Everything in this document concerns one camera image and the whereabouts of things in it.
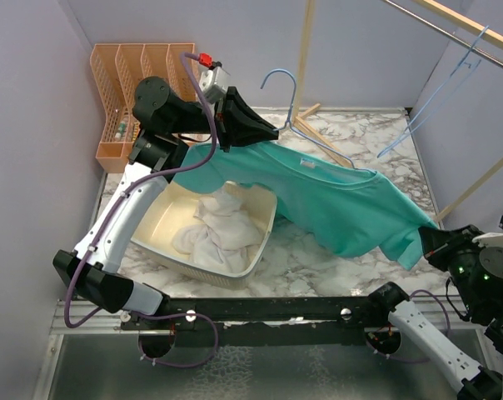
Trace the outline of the blue wire hanger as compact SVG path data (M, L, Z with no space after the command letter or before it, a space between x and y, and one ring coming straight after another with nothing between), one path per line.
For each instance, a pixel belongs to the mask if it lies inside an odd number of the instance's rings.
M335 147L331 142L329 142L325 137L319 133L315 128L313 128L305 119L297 115L295 110L296 101L296 91L297 82L295 76L288 70L284 68L274 68L269 71L262 80L260 88L263 89L271 75L276 73L282 73L288 76L292 82L291 99L286 115L286 120L282 127L278 128L278 131L290 130L297 136L313 143L315 146L319 147L327 156L329 156L337 164L344 168L350 168L359 171L365 171L369 173L376 173L375 169L357 167L354 161L345 154L342 154L340 150Z
M444 80L437 89L428 97L426 102L421 106L421 108L416 112L414 117L410 118L410 121L407 123L406 128L403 132L388 146L384 147L378 154L378 158L382 158L396 147L398 147L403 141L405 141L408 137L411 137L419 128L421 128L425 122L430 119L435 113L437 113L444 105L455 95L456 92L464 85L464 83L471 77L471 75L477 70L477 68L481 64L481 59L479 58L475 62L469 62L468 59L470 55L473 53L473 49L476 44L481 40L483 35L489 30L490 26L486 25L482 28L481 32L477 35L474 42L468 47L465 54L462 56L460 61L456 64L450 75ZM457 85L448 92L442 99L441 102L431 111L429 111L423 119L420 119L421 116L424 115L428 106L430 106L435 98L441 94L446 86L448 86L456 77L456 75L461 70L467 70L463 78L457 83Z

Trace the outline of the teal t shirt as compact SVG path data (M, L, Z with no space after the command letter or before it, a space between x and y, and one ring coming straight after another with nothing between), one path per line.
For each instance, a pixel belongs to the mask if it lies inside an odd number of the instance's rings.
M276 194L278 214L312 233L337 256L357 258L379 248L406 270L422 256L421 227L436 224L386 176L351 169L302 152L260 142L218 150L191 147L184 165L201 167L176 175L177 184L208 194L227 182L262 186Z

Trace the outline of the white t shirt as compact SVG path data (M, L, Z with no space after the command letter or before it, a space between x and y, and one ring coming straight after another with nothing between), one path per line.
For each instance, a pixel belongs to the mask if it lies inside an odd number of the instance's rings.
M261 244L262 233L242 204L225 188L200 197L193 214L199 223L180 228L172 246L201 268L217 273L244 272L248 248Z

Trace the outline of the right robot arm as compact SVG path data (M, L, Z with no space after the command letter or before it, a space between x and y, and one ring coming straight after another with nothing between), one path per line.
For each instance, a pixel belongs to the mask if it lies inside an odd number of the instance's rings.
M473 225L456 230L421 227L423 256L448 273L466 308L464 322L485 327L503 360L503 217L501 232L484 233ZM440 369L459 399L503 399L503 372L483 367L465 355L419 311L409 296L389 282L369 295L369 319L390 323Z

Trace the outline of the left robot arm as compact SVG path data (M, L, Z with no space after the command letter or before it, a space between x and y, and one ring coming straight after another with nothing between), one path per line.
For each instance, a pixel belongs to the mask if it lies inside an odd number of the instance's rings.
M110 313L140 313L140 319L153 329L167 323L168 296L117 271L133 233L155 199L176 174L201 165L184 164L188 146L176 135L210 133L210 152L278 138L276 128L254 112L235 87L229 87L215 107L203 93L197 96L196 102L186 102L156 76L137 85L132 113L141 132L121 183L83 240L70 252L58 251L52 262L67 286L66 304L78 294Z

